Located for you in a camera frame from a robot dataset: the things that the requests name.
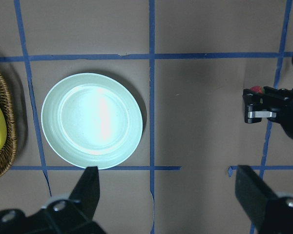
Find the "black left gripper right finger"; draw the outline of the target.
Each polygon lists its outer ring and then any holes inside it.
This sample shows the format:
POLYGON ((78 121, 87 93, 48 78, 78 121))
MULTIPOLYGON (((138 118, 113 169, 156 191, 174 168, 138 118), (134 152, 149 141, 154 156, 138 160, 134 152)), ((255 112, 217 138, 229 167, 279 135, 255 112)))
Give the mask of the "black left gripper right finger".
POLYGON ((267 204, 277 200, 276 193, 248 165, 238 165, 235 196, 254 226, 265 223, 267 204))

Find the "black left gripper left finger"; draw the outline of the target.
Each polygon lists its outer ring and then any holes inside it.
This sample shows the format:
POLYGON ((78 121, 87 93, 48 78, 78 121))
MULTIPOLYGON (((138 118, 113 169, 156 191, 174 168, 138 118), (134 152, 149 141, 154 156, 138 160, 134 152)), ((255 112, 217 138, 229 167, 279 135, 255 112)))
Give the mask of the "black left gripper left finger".
POLYGON ((92 219, 99 203, 99 170, 98 167, 87 167, 78 180, 69 200, 79 207, 80 211, 92 219))

